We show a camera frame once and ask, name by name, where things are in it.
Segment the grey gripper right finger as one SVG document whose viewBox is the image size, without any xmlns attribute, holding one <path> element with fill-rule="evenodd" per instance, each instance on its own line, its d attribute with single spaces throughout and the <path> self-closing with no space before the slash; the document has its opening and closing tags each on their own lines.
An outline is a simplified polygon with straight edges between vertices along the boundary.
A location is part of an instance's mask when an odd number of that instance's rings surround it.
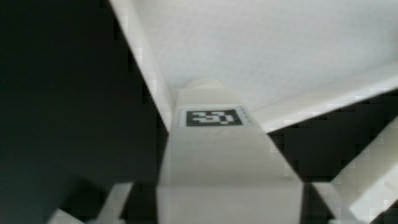
<svg viewBox="0 0 398 224">
<path fill-rule="evenodd" d="M 332 213 L 332 220 L 329 224 L 355 224 L 355 217 L 345 205 L 339 193 L 329 182 L 313 182 L 311 183 L 322 200 L 325 202 L 327 208 Z"/>
</svg>

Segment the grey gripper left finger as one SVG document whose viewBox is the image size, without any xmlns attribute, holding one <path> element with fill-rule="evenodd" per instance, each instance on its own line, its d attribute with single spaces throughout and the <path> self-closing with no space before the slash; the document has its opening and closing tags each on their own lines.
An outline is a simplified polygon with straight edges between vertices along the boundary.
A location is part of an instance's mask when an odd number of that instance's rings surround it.
<svg viewBox="0 0 398 224">
<path fill-rule="evenodd" d="M 128 196 L 133 188 L 133 183 L 117 183 L 112 186 L 112 190 L 107 196 L 105 204 L 96 216 L 96 219 L 87 222 L 87 224 L 126 224 L 121 218 Z"/>
</svg>

